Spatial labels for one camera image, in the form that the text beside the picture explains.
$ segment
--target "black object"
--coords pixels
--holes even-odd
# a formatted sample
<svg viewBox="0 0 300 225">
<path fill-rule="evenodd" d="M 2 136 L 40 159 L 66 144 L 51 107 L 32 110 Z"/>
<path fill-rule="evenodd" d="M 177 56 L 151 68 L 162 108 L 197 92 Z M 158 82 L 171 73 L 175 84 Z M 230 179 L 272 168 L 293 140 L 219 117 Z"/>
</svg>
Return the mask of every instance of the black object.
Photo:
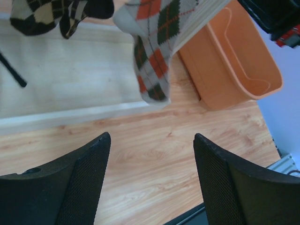
<svg viewBox="0 0 300 225">
<path fill-rule="evenodd" d="M 277 41 L 300 24 L 299 0 L 238 0 L 255 22 Z M 285 43 L 290 47 L 300 44 L 300 38 Z"/>
<path fill-rule="evenodd" d="M 201 134 L 195 159 L 210 225 L 299 225 L 300 179 L 230 153 Z"/>
<path fill-rule="evenodd" d="M 0 62 L 2 62 L 2 64 L 6 67 L 6 69 L 11 73 L 15 81 L 17 81 L 22 88 L 25 88 L 27 82 L 15 71 L 14 68 L 11 67 L 11 65 L 9 64 L 9 62 L 1 52 L 0 52 Z"/>
<path fill-rule="evenodd" d="M 92 225 L 111 138 L 83 147 L 23 174 L 0 177 L 1 225 Z"/>
<path fill-rule="evenodd" d="M 172 219 L 165 225 L 209 225 L 206 217 L 204 203 Z"/>
</svg>

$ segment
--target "orange bin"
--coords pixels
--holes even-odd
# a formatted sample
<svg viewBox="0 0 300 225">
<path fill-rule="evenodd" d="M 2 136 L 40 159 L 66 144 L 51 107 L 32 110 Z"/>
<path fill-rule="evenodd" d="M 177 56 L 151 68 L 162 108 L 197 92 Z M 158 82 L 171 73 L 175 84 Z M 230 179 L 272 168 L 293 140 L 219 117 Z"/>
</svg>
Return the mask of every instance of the orange bin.
<svg viewBox="0 0 300 225">
<path fill-rule="evenodd" d="M 281 73 L 244 8 L 232 0 L 180 50 L 210 110 L 259 100 L 282 89 Z"/>
</svg>

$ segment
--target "fabric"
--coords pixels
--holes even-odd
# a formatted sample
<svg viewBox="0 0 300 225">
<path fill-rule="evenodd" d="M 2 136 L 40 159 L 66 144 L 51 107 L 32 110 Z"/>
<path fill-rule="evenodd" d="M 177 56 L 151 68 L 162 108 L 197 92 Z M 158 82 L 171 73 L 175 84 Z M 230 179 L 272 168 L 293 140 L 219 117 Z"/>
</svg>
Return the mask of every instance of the fabric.
<svg viewBox="0 0 300 225">
<path fill-rule="evenodd" d="M 199 0 L 131 0 L 115 13 L 115 24 L 134 37 L 135 73 L 146 102 L 169 100 L 169 64 L 173 48 L 198 5 Z M 131 16 L 128 21 L 136 24 L 125 25 L 123 20 L 128 18 L 125 14 Z"/>
<path fill-rule="evenodd" d="M 13 0 L 10 22 L 27 36 L 49 32 L 63 15 L 62 0 Z"/>
<path fill-rule="evenodd" d="M 13 0 L 11 24 L 27 36 L 40 35 L 60 23 L 69 39 L 85 17 L 108 19 L 114 13 L 113 0 Z"/>
</svg>

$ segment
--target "black argyle sock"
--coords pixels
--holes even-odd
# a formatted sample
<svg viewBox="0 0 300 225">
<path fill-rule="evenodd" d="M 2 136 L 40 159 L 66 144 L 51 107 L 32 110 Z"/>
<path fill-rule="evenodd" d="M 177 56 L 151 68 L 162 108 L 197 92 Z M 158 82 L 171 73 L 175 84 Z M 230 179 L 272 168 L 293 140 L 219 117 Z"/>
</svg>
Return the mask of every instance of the black argyle sock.
<svg viewBox="0 0 300 225">
<path fill-rule="evenodd" d="M 55 28 L 67 7 L 67 0 L 13 0 L 10 22 L 24 35 L 44 34 Z"/>
<path fill-rule="evenodd" d="M 108 19 L 114 13 L 113 0 L 74 0 L 60 20 L 60 32 L 69 39 L 85 17 Z"/>
</svg>

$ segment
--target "white shelf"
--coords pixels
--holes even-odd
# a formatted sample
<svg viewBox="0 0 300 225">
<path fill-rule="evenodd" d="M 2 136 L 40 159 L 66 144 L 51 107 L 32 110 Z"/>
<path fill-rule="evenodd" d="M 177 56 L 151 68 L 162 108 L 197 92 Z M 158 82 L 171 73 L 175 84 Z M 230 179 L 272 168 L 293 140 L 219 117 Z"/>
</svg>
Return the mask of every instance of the white shelf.
<svg viewBox="0 0 300 225">
<path fill-rule="evenodd" d="M 140 97 L 133 39 L 113 26 L 81 23 L 26 37 L 0 14 L 0 51 L 28 82 L 0 64 L 0 135 L 161 109 Z"/>
</svg>

